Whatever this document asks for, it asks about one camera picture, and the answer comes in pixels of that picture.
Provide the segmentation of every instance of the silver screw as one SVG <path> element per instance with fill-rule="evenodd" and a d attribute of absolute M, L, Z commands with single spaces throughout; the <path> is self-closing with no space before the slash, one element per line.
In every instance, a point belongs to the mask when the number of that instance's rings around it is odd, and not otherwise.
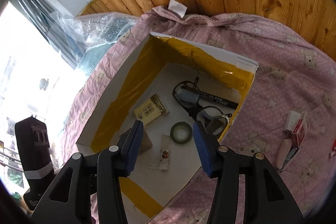
<path fill-rule="evenodd" d="M 218 147 L 218 150 L 220 152 L 228 152 L 229 149 L 225 145 L 221 145 L 220 147 Z"/>
<path fill-rule="evenodd" d="M 75 153 L 75 154 L 73 154 L 72 155 L 72 158 L 74 159 L 74 160 L 78 160 L 78 159 L 80 159 L 81 158 L 81 154 L 80 153 Z"/>
<path fill-rule="evenodd" d="M 109 147 L 109 150 L 110 150 L 111 152 L 116 152 L 116 151 L 118 151 L 118 149 L 119 149 L 119 147 L 118 147 L 117 145 L 111 145 L 111 146 Z"/>
<path fill-rule="evenodd" d="M 258 159 L 258 160 L 263 160 L 265 158 L 264 154 L 263 153 L 256 153 L 255 157 Z"/>

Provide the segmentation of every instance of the polka dot fabric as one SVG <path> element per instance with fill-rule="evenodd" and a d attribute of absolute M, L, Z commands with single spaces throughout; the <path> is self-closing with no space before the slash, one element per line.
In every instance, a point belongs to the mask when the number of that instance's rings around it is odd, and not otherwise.
<path fill-rule="evenodd" d="M 308 112 L 308 135 L 296 158 L 280 174 L 302 212 L 307 213 L 323 195 L 336 169 L 336 157 L 329 160 L 336 133 L 336 63 L 290 28 L 255 15 L 187 15 L 181 19 L 162 6 L 142 15 L 104 55 L 76 96 L 62 137 L 63 161 L 77 151 L 75 143 L 106 86 L 151 31 L 206 43 L 259 62 L 260 70 L 244 105 L 222 140 L 237 153 L 260 151 L 274 163 L 285 137 L 287 113 Z M 216 180 L 200 169 L 150 223 L 205 224 L 215 187 Z M 91 200 L 96 216 L 95 197 Z M 239 200 L 244 200 L 243 190 Z M 240 202 L 236 223 L 242 223 L 243 211 Z"/>

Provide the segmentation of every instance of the green tape roll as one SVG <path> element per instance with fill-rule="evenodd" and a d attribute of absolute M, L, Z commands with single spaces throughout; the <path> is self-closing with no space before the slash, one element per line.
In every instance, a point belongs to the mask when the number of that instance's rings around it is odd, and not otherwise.
<path fill-rule="evenodd" d="M 177 122 L 170 130 L 170 138 L 178 144 L 185 144 L 191 140 L 193 130 L 186 122 Z"/>

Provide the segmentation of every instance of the black eyeglasses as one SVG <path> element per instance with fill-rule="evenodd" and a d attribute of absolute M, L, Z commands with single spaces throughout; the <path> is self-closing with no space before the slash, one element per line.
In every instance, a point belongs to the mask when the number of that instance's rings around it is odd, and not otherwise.
<path fill-rule="evenodd" d="M 226 126 L 230 125 L 229 117 L 232 117 L 232 114 L 224 114 L 215 106 L 202 107 L 198 103 L 203 93 L 197 86 L 198 79 L 196 77 L 194 82 L 183 81 L 177 84 L 173 96 L 194 121 L 200 121 L 205 131 L 218 139 Z"/>

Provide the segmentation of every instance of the bed sheet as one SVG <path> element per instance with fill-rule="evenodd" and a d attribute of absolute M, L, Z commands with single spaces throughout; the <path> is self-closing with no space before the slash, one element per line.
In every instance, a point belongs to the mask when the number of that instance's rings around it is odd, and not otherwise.
<path fill-rule="evenodd" d="M 238 153 L 264 153 L 274 163 L 285 135 L 290 110 L 307 111 L 310 129 L 301 151 L 280 176 L 301 211 L 307 213 L 328 186 L 336 169 L 329 153 L 335 139 L 336 63 L 285 25 L 247 14 L 214 17 L 188 15 L 181 19 L 165 7 L 153 8 L 99 62 L 76 96 L 62 137 L 62 159 L 77 152 L 76 141 L 101 94 L 120 66 L 149 32 L 159 32 L 223 48 L 260 64 L 244 105 L 222 140 Z M 151 224 L 205 224 L 216 187 L 200 169 L 190 183 Z M 244 199 L 240 190 L 239 200 Z M 239 202 L 236 223 L 242 223 Z M 96 197 L 92 212 L 97 214 Z"/>

